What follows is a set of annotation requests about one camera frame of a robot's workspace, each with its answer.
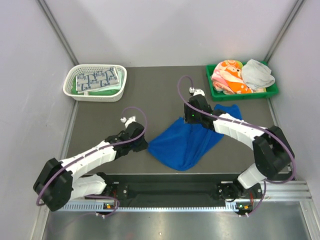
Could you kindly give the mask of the green microfiber towel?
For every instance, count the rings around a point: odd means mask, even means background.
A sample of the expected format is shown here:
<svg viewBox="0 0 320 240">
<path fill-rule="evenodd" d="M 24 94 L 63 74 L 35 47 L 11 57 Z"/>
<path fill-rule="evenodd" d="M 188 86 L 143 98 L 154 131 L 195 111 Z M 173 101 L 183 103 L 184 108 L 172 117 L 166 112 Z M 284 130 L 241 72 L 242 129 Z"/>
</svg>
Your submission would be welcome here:
<svg viewBox="0 0 320 240">
<path fill-rule="evenodd" d="M 73 95 L 89 95 L 89 96 L 112 96 L 119 92 L 119 90 L 112 89 L 112 90 L 103 90 L 103 91 L 90 91 L 90 92 L 78 92 L 76 90 L 76 86 L 73 85 L 71 88 L 71 94 Z"/>
</svg>

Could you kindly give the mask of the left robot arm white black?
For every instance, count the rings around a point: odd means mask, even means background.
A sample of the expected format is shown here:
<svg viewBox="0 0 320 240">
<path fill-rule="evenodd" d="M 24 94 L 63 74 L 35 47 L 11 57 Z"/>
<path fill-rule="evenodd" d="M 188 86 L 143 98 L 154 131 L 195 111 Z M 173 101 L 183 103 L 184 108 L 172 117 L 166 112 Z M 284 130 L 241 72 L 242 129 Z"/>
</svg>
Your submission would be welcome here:
<svg viewBox="0 0 320 240">
<path fill-rule="evenodd" d="M 46 205 L 55 212 L 63 208 L 69 201 L 100 195 L 109 198 L 114 187 L 103 173 L 86 176 L 91 170 L 113 162 L 130 151 L 146 150 L 145 127 L 131 117 L 125 124 L 125 129 L 116 135 L 111 135 L 98 145 L 74 157 L 48 160 L 36 179 L 33 190 L 37 193 L 37 204 Z"/>
</svg>

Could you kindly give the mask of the white perforated plastic basket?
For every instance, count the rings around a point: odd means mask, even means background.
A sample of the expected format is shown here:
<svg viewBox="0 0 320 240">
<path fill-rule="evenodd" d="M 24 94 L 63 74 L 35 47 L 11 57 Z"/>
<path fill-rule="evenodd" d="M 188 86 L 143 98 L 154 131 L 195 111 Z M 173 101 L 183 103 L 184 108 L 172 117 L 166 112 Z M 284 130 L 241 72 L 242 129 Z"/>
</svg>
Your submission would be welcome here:
<svg viewBox="0 0 320 240">
<path fill-rule="evenodd" d="M 115 64 L 79 64 L 67 74 L 63 92 L 76 101 L 117 102 L 124 93 L 127 70 Z"/>
</svg>

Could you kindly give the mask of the light mint towel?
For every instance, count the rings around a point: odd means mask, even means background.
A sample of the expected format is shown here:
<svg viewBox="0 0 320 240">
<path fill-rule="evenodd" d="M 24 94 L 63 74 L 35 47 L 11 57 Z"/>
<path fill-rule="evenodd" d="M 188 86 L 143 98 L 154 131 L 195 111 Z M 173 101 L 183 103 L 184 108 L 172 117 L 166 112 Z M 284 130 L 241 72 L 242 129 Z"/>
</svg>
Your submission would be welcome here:
<svg viewBox="0 0 320 240">
<path fill-rule="evenodd" d="M 88 92 L 100 92 L 105 90 L 120 90 L 122 87 L 122 72 L 116 68 L 98 71 L 87 76 Z"/>
</svg>

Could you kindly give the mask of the blue white patterned towel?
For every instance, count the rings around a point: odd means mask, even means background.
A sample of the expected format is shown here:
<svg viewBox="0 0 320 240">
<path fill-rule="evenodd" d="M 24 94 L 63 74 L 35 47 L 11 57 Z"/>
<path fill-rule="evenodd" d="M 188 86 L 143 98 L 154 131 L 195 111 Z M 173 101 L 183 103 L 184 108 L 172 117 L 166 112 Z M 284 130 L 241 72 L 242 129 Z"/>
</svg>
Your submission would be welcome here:
<svg viewBox="0 0 320 240">
<path fill-rule="evenodd" d="M 122 75 L 114 66 L 89 73 L 80 73 L 73 80 L 73 92 L 76 94 L 108 91 L 114 94 L 122 86 Z"/>
</svg>

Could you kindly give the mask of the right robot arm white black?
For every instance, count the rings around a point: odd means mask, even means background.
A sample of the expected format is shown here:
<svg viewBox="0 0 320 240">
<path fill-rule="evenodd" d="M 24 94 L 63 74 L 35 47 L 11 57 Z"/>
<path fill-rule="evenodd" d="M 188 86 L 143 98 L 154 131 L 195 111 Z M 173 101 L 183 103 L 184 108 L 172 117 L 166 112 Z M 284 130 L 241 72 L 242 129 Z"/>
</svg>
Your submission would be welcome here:
<svg viewBox="0 0 320 240">
<path fill-rule="evenodd" d="M 254 163 L 232 182 L 235 199 L 245 198 L 256 184 L 274 178 L 295 161 L 294 152 L 279 127 L 256 126 L 223 110 L 213 110 L 202 94 L 184 102 L 184 120 L 237 140 L 253 151 Z"/>
</svg>

